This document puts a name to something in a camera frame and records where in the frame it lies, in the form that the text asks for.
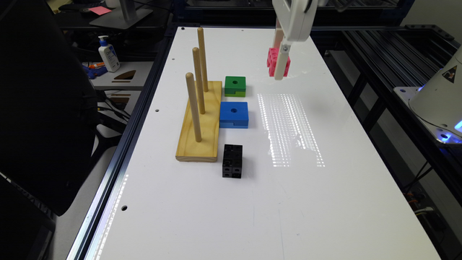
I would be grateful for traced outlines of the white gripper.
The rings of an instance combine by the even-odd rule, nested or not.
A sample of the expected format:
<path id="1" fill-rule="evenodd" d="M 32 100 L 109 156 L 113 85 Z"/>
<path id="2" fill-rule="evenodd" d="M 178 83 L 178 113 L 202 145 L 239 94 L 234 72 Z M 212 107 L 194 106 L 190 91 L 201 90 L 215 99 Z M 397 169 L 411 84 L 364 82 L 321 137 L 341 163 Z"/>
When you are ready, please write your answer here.
<path id="1" fill-rule="evenodd" d="M 273 0 L 272 5 L 277 17 L 273 47 L 279 48 L 274 79 L 282 80 L 290 51 L 290 45 L 282 41 L 305 42 L 309 38 L 318 0 Z"/>

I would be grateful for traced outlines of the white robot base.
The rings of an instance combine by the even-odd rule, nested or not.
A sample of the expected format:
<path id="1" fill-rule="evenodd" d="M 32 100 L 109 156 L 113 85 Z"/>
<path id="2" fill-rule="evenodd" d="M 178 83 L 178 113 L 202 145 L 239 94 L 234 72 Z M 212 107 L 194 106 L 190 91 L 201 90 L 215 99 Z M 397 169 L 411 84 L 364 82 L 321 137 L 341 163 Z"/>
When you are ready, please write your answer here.
<path id="1" fill-rule="evenodd" d="M 393 91 L 437 142 L 461 144 L 461 50 L 425 85 Z"/>

